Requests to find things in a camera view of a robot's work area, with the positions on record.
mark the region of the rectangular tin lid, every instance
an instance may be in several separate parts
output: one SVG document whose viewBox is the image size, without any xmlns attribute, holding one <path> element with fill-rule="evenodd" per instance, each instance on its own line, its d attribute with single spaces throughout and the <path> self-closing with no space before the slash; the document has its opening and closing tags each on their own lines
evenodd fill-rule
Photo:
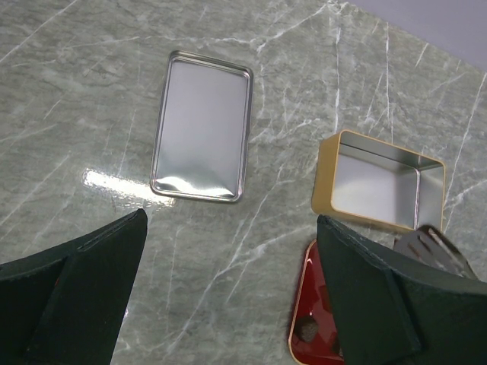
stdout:
<svg viewBox="0 0 487 365">
<path fill-rule="evenodd" d="M 252 86 L 248 68 L 171 53 L 152 161 L 154 192 L 223 202 L 241 197 Z"/>
</svg>

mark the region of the red tray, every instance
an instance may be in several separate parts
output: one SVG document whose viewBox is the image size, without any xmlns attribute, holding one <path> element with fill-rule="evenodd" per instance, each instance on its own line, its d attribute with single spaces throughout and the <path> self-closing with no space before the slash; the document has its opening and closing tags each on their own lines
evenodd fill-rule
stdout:
<svg viewBox="0 0 487 365">
<path fill-rule="evenodd" d="M 305 316 L 312 316 L 318 324 L 318 333 L 307 343 L 294 333 L 296 321 Z M 288 346 L 297 363 L 305 365 L 343 365 L 345 361 L 336 353 L 338 335 L 329 304 L 325 277 L 318 254 L 317 241 L 314 240 L 304 255 L 301 279 L 294 301 L 294 313 Z"/>
</svg>

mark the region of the metal spatula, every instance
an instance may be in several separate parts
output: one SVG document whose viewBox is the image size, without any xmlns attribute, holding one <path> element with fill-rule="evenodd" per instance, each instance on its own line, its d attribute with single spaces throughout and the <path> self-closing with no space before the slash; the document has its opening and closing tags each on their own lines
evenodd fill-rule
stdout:
<svg viewBox="0 0 487 365">
<path fill-rule="evenodd" d="M 458 248 L 433 226 L 421 226 L 406 234 L 394 243 L 394 251 L 433 268 L 479 280 Z"/>
</svg>

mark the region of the metal tray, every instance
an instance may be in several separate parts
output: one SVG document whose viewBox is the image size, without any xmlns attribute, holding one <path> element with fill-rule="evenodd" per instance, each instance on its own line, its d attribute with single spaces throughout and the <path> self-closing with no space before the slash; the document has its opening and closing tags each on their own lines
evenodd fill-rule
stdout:
<svg viewBox="0 0 487 365">
<path fill-rule="evenodd" d="M 396 230 L 441 227 L 444 180 L 441 161 L 344 130 L 320 146 L 312 208 Z"/>
<path fill-rule="evenodd" d="M 152 159 L 155 193 L 222 202 L 241 197 L 252 86 L 249 68 L 170 54 Z"/>
</svg>

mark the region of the gray marble countertop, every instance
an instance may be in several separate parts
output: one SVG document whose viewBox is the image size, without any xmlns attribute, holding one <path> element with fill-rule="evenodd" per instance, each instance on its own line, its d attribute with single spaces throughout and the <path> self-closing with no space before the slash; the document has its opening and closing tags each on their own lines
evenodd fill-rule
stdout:
<svg viewBox="0 0 487 365">
<path fill-rule="evenodd" d="M 255 73 L 237 204 L 164 198 L 148 187 L 173 49 Z M 444 227 L 487 279 L 484 81 L 346 3 L 3 1 L 0 260 L 142 206 L 148 238 L 113 364 L 294 363 L 286 332 L 316 230 L 318 144 L 340 129 L 446 162 Z"/>
</svg>

